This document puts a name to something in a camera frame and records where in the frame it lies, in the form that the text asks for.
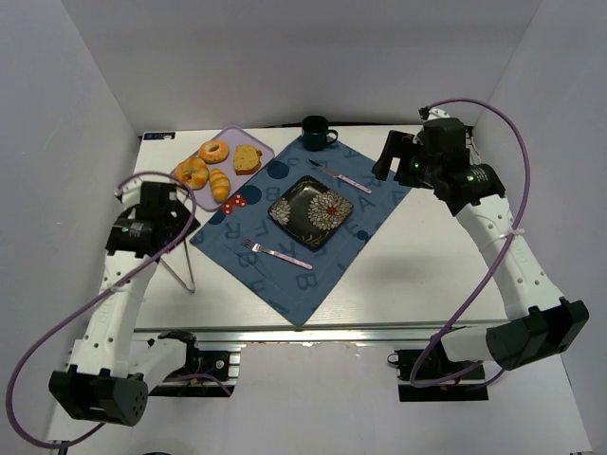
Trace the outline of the metal tongs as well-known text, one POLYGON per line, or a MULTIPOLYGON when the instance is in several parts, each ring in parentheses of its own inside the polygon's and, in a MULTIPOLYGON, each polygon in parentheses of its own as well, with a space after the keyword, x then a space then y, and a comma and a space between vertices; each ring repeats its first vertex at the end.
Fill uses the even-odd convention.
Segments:
POLYGON ((163 255, 159 264, 187 293, 193 294, 196 291, 188 236, 185 236, 169 253, 163 255))

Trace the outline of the orange striped croissant roll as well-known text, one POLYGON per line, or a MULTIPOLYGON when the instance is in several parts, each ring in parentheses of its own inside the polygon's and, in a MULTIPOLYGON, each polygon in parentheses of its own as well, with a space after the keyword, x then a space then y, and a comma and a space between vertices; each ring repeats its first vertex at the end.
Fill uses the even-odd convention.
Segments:
POLYGON ((209 182, 212 197, 217 203, 223 203, 229 198, 231 191, 230 179, 220 169, 211 169, 209 182))

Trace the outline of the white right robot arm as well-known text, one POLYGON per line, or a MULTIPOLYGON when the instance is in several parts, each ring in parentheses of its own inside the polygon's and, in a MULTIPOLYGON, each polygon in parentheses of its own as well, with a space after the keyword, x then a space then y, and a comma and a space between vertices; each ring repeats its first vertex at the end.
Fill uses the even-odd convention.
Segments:
POLYGON ((507 317, 488 328, 450 328, 433 338, 430 354, 452 363, 494 361, 511 371, 564 353, 589 319, 585 304, 568 300, 547 277, 498 174, 472 161, 465 124, 438 109, 423 109, 422 118, 415 135, 388 134, 373 174, 388 179, 396 161, 396 182, 430 190, 447 205, 485 260, 507 317))

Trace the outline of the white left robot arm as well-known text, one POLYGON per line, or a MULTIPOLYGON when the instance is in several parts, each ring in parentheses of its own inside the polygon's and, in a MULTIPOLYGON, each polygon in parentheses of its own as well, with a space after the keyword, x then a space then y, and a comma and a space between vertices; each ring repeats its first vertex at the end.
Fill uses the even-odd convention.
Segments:
POLYGON ((144 181, 123 186, 124 211, 106 242, 102 290, 68 365, 52 373, 48 388, 75 420, 132 427, 141 419, 148 395, 175 372, 198 367, 196 338, 165 332, 131 356, 131 341, 147 286, 163 247, 182 244, 197 223, 177 197, 175 183, 144 181))

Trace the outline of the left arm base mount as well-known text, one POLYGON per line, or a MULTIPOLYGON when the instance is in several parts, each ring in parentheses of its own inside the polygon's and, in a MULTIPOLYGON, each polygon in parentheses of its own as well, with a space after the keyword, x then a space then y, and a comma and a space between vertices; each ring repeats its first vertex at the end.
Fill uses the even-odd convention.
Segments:
POLYGON ((178 340, 186 346, 184 366, 150 390, 158 397, 228 397, 235 389, 240 352, 228 348, 199 347, 194 334, 185 331, 161 333, 157 340, 178 340))

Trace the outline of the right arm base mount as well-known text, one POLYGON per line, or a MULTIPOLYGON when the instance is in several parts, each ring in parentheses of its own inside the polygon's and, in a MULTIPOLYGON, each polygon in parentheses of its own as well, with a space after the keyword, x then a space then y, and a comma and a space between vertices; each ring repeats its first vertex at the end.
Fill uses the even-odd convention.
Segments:
MULTIPOLYGON (((410 375, 421 350, 395 350, 386 358, 387 364, 396 371, 398 398, 401 403, 447 403, 481 402, 488 400, 486 374, 483 367, 459 375, 450 381, 428 388, 415 388, 410 375)), ((470 365, 466 362, 451 362, 443 355, 431 354, 422 363, 415 379, 431 382, 457 373, 470 365)))

